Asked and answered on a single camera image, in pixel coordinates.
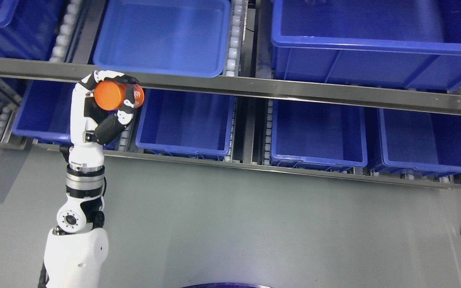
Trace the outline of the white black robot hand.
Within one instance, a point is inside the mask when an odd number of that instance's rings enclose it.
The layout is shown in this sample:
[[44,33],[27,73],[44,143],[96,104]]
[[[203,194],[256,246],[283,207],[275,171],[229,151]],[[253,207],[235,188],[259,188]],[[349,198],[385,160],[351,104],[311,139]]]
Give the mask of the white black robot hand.
[[[103,81],[124,84],[126,91],[117,110],[110,114],[95,101],[94,90]],[[111,70],[95,70],[74,86],[70,108],[69,167],[75,171],[92,172],[104,165],[103,146],[120,135],[133,120],[138,105],[134,88],[135,77]]]

